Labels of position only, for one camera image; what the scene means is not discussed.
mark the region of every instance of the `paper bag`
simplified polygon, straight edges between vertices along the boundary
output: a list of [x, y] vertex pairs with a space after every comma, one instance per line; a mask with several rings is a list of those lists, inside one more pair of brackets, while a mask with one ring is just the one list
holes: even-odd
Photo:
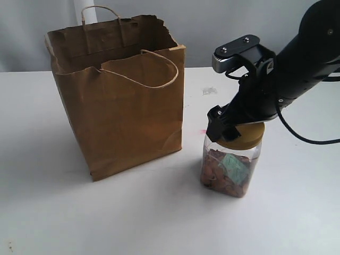
[[156, 16], [117, 17], [83, 18], [81, 26], [49, 32], [52, 47], [46, 42], [94, 181], [182, 148], [185, 47]]

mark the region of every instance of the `clear plastic jar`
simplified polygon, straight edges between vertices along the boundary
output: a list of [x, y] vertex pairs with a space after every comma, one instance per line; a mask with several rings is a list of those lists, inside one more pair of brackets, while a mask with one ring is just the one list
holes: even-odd
[[206, 136], [201, 183], [226, 195], [243, 197], [261, 153], [264, 128], [263, 123], [237, 128], [241, 137], [233, 142], [211, 142]]

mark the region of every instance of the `white table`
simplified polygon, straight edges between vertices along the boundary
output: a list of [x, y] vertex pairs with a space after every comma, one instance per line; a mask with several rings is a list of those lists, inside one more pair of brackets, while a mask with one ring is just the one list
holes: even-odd
[[[186, 69], [183, 150], [92, 183], [52, 74], [0, 73], [0, 254], [340, 254], [340, 145], [276, 119], [244, 198], [201, 186], [206, 113], [237, 88]], [[339, 95], [322, 83], [284, 116], [338, 138]]]

